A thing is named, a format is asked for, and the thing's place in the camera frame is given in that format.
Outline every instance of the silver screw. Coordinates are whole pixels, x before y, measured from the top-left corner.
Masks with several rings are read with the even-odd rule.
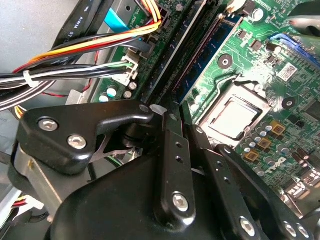
[[[302,233],[302,235],[308,239],[310,236],[309,236],[309,233],[307,232],[307,230],[300,224],[300,223],[297,223],[298,225],[298,230],[300,233]]]
[[[291,234],[292,237],[295,238],[297,236],[296,230],[287,221],[284,221],[283,223],[285,229]]]
[[[198,133],[200,133],[200,134],[203,134],[204,133],[204,131],[200,128],[200,127],[196,127],[196,131],[198,132]]]
[[[38,125],[42,130],[47,132],[53,132],[58,128],[58,123],[51,119],[42,119]]]
[[[172,201],[173,201],[173,204],[175,205],[175,207],[180,212],[186,212],[189,208],[189,203],[188,203],[187,199],[179,193],[176,193],[173,195]]]
[[[68,137],[68,144],[74,149],[84,149],[87,146],[87,141],[80,135],[72,135]]]
[[[246,219],[244,216],[242,216],[240,218],[240,224],[242,229],[250,236],[253,237],[254,235],[256,235],[256,231],[254,226],[251,224],[251,222],[249,222],[248,219]]]
[[[142,112],[145,112],[145,113],[149,112],[149,108],[147,106],[141,104],[139,107]]]

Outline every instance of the white plastic piece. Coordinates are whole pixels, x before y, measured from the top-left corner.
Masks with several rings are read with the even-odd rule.
[[[241,9],[245,5],[246,1],[247,0],[231,0],[226,7],[226,11],[230,14],[233,14]]]
[[[32,81],[29,70],[23,71],[23,77],[25,79],[25,82],[30,86],[30,88],[36,88],[39,86],[39,81]]]
[[[121,61],[126,61],[132,64],[132,66],[127,67],[126,69],[127,74],[115,75],[112,77],[112,79],[127,87],[131,79],[135,80],[137,78],[137,75],[138,75],[137,69],[139,67],[139,60],[140,60],[139,55],[135,54],[132,51],[128,51],[128,53],[124,57],[122,57]]]

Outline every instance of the hole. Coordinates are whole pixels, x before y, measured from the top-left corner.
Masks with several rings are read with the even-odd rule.
[[[175,120],[175,121],[178,121],[177,116],[174,115],[174,114],[172,114],[172,113],[170,113],[170,118],[172,118],[172,119]]]
[[[175,160],[177,160],[177,162],[180,163],[180,164],[184,163],[183,159],[181,157],[179,157],[179,156],[176,156]]]
[[[227,177],[224,178],[224,181],[225,181],[227,184],[231,184],[230,180],[229,180]]]
[[[320,37],[320,30],[315,26],[308,26],[306,29],[309,30],[313,36]]]
[[[180,142],[177,141],[177,142],[175,143],[175,145],[176,145],[178,148],[182,149],[182,145],[181,145]]]

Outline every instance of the cable bundle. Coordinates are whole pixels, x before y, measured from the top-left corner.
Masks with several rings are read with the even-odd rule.
[[[114,0],[80,0],[58,34],[51,51],[33,57],[13,73],[0,74],[0,111],[36,97],[56,81],[124,74],[128,66],[126,62],[101,66],[75,64],[83,54],[117,46],[139,50],[139,44],[134,42],[140,36],[157,31],[162,23],[155,0],[141,0],[145,11],[152,16],[149,24],[119,34],[97,35],[113,2]]]

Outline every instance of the white zip tie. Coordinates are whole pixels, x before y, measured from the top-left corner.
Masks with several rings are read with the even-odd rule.
[[[39,81],[32,81],[29,70],[23,71],[23,77],[25,82],[30,86],[30,88],[36,88],[40,84]]]

